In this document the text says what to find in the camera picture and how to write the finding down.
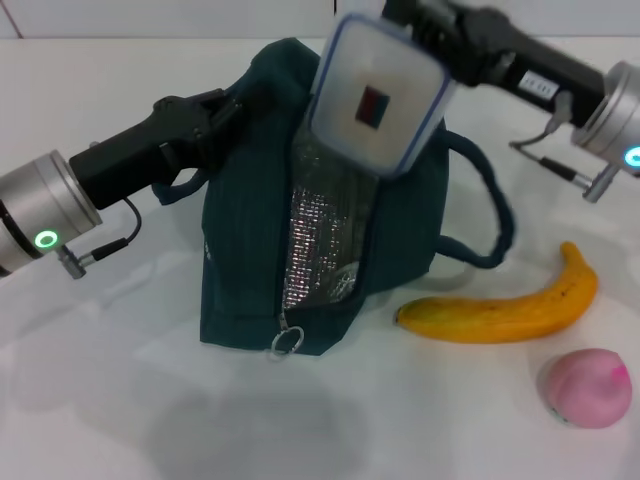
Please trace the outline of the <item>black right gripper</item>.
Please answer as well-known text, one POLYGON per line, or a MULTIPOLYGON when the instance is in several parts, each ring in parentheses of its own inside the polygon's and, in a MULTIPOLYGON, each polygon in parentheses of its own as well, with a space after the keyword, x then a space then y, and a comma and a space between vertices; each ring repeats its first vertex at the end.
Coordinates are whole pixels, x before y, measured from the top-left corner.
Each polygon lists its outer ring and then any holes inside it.
POLYGON ((557 94, 569 92, 574 126, 604 100, 603 73, 526 35, 496 9, 387 0, 382 18, 401 28, 434 27, 435 54, 460 84, 494 86, 548 113, 557 94))

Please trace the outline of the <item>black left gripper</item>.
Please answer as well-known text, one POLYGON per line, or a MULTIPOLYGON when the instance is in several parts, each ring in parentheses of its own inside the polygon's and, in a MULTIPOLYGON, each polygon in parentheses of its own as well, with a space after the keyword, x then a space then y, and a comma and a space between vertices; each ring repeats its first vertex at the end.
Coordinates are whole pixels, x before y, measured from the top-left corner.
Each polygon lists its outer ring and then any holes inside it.
POLYGON ((231 128, 245 125, 244 103, 222 89, 164 97, 146 119, 73 156, 69 166, 99 210, 151 184, 170 185, 184 169, 221 168, 237 142, 231 128))

